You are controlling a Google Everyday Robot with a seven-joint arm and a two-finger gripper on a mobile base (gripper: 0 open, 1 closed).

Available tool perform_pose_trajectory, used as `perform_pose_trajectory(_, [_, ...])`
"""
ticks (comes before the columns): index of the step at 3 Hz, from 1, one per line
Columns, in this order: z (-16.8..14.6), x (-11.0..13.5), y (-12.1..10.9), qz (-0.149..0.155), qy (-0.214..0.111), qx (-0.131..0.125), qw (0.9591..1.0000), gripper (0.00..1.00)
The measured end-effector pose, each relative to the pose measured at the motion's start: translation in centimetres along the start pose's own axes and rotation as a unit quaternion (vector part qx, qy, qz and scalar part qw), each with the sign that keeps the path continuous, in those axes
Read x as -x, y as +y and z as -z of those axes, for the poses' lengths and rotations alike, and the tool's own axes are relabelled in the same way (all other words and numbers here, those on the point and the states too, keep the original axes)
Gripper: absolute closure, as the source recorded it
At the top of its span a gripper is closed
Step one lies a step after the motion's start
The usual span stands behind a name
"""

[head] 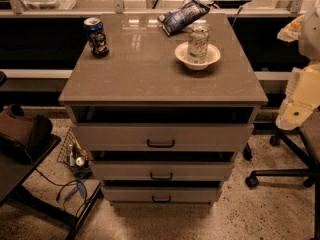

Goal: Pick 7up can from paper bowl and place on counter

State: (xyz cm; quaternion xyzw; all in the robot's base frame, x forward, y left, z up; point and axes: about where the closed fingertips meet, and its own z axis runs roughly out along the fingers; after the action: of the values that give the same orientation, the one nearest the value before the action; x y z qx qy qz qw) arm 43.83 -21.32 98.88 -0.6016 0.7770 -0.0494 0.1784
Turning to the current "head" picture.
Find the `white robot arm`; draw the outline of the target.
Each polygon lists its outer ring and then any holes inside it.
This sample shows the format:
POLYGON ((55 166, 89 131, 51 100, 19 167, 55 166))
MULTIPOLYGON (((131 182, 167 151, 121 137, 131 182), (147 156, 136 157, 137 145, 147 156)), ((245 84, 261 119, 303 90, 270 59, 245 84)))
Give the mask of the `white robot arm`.
POLYGON ((320 0, 282 28, 277 38, 285 42, 297 40, 299 53, 310 60, 303 69, 292 69, 276 118, 279 129, 293 130, 320 106, 320 0))

